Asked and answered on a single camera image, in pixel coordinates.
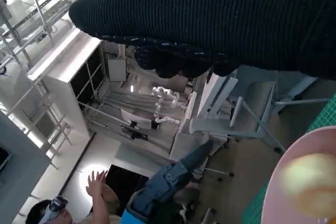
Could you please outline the black knitted gloved right hand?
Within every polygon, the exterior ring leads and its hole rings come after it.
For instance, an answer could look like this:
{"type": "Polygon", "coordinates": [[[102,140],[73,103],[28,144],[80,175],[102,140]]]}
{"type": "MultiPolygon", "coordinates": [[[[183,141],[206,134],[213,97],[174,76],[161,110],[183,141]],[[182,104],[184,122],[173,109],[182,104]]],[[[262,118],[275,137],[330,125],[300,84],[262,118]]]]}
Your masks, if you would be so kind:
{"type": "Polygon", "coordinates": [[[242,65],[335,79],[335,0],[77,0],[69,17],[165,79],[242,65]]]}

